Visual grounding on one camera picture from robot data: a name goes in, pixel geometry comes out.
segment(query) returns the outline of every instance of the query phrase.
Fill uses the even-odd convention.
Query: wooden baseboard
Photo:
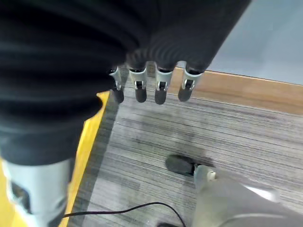
[[[183,76],[175,68],[168,92],[178,94]],[[192,97],[303,114],[303,86],[228,73],[206,71]]]

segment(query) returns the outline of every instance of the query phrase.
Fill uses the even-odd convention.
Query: gray wall
[[[253,0],[209,69],[303,85],[303,0]]]

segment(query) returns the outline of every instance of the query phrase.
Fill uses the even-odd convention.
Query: striped carpet
[[[216,167],[278,189],[284,205],[303,212],[302,117],[194,98],[181,103],[174,95],[160,106],[153,100],[152,74],[145,103],[136,101],[129,80],[125,101],[109,100],[74,212],[161,201],[190,226],[193,181],[166,170],[170,154],[212,159]],[[159,205],[121,215],[72,217],[68,226],[154,227],[160,222],[181,226],[171,210]]]

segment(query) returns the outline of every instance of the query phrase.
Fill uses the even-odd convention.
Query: gray carpet
[[[140,104],[126,82],[125,101],[111,99],[73,211],[123,210],[165,202],[190,226],[195,189],[190,177],[166,170],[169,154],[202,160],[278,189],[283,204],[303,212],[303,118],[296,115],[168,95],[164,105]],[[168,208],[154,205],[121,215],[72,217],[70,227],[181,226]]]

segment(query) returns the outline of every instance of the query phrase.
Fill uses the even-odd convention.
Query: yellow floor edge
[[[98,96],[102,99],[103,107],[94,117],[85,121],[77,150],[73,178],[69,187],[69,201],[66,213],[71,212],[75,202],[77,191],[79,189],[81,179],[109,98],[109,92],[100,93]],[[2,170],[0,170],[0,214],[1,227],[27,227],[20,216],[14,211],[12,205],[8,202],[6,197],[6,179]],[[60,224],[60,227],[66,227],[67,223],[68,218],[64,218]]]

